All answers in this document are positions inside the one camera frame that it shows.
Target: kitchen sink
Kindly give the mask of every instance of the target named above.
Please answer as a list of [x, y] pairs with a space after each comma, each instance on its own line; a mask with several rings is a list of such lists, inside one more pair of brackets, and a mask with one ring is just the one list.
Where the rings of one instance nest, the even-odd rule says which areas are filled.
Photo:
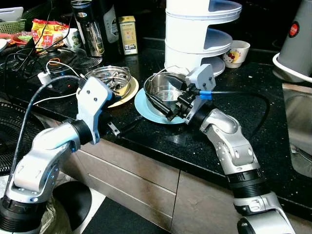
[[292, 166], [312, 177], [312, 88], [283, 84]]

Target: granite countertop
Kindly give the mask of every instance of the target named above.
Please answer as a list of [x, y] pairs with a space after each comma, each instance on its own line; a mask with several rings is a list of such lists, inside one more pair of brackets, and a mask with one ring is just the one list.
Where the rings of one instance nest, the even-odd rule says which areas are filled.
[[[145, 79], [162, 69], [163, 64], [164, 51], [143, 49], [139, 55], [127, 56], [114, 65], [128, 66], [141, 88]], [[261, 121], [266, 107], [262, 99], [244, 95], [216, 95], [214, 105], [240, 122], [244, 136], [250, 141], [268, 183], [285, 211], [312, 221], [312, 180], [292, 167], [282, 81], [272, 74], [272, 68], [270, 64], [248, 61], [238, 69], [226, 69], [216, 78], [215, 91], [247, 90], [261, 93], [269, 99], [271, 104], [267, 120], [253, 138], [250, 139], [251, 133]], [[37, 88], [16, 77], [8, 79], [8, 93], [14, 97], [14, 103], [22, 106], [27, 104]], [[0, 86], [0, 92], [4, 97], [3, 85]], [[47, 91], [40, 99], [50, 95]], [[63, 121], [75, 118], [77, 100], [74, 96], [49, 100], [40, 103], [34, 110]], [[113, 123], [120, 129], [140, 116], [134, 107], [134, 98], [108, 111], [113, 116]], [[204, 134], [191, 126], [163, 125], [142, 119], [133, 130], [119, 139], [112, 133], [102, 138], [228, 187], [213, 145]]]

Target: white cup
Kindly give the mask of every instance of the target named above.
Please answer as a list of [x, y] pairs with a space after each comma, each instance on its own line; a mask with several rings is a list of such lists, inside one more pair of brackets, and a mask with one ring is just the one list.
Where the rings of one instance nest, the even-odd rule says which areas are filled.
[[242, 40], [233, 40], [231, 48], [223, 55], [225, 66], [229, 68], [237, 68], [245, 61], [249, 51], [250, 44]]
[[[68, 30], [63, 31], [63, 38], [66, 36]], [[63, 40], [64, 44], [68, 47], [79, 48], [81, 47], [81, 39], [79, 31], [76, 28], [70, 28], [67, 38]]]

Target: black bottle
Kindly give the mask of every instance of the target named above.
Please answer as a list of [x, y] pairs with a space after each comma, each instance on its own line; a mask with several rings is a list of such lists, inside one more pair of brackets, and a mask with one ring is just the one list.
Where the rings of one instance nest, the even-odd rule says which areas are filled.
[[104, 63], [109, 65], [122, 58], [118, 20], [113, 0], [93, 0], [93, 12], [104, 43]]

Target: white stacked containers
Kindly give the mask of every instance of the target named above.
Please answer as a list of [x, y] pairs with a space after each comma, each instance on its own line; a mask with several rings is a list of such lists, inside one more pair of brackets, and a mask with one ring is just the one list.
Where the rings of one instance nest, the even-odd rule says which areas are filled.
[[214, 76], [220, 75], [225, 65], [217, 56], [230, 49], [232, 37], [209, 25], [233, 21], [240, 12], [240, 4], [227, 0], [167, 0], [167, 70], [187, 74], [210, 63]]

